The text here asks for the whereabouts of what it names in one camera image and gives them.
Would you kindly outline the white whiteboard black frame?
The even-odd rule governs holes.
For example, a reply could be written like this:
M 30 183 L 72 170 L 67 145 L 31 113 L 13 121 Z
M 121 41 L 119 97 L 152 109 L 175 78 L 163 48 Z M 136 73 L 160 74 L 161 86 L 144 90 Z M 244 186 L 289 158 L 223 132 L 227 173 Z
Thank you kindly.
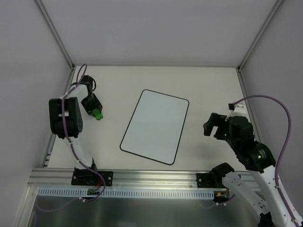
M 126 128 L 120 149 L 165 165 L 175 162 L 189 101 L 145 89 Z

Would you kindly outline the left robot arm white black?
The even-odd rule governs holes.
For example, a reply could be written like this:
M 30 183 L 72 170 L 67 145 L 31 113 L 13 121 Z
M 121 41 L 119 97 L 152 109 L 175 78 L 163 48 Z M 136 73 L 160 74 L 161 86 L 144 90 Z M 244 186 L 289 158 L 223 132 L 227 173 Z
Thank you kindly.
M 103 118 L 103 106 L 94 94 L 96 87 L 95 80 L 84 75 L 79 82 L 72 84 L 65 95 L 50 99 L 48 103 L 51 132 L 61 139 L 71 152 L 75 161 L 76 178 L 82 176 L 88 185 L 98 181 L 98 172 L 93 157 L 81 144 L 83 119 L 80 107 L 96 120 Z

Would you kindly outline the green whiteboard eraser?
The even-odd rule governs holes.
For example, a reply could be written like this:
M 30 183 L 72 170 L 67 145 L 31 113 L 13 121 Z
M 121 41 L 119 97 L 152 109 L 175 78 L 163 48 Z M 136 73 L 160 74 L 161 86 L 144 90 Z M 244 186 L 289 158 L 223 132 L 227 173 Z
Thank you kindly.
M 103 118 L 103 114 L 98 109 L 93 110 L 92 113 L 96 120 L 101 120 Z

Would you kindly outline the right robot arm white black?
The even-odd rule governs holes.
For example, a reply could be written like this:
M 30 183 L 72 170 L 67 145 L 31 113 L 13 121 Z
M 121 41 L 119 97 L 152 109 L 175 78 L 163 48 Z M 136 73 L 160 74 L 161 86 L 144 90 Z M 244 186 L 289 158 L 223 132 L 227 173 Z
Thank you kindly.
M 205 177 L 216 187 L 225 187 L 242 201 L 260 227 L 301 227 L 303 218 L 298 214 L 285 189 L 275 174 L 277 163 L 265 145 L 255 140 L 252 124 L 244 116 L 228 117 L 212 113 L 204 123 L 204 135 L 226 141 L 236 158 L 249 171 L 261 190 L 258 196 L 228 164 L 214 167 Z

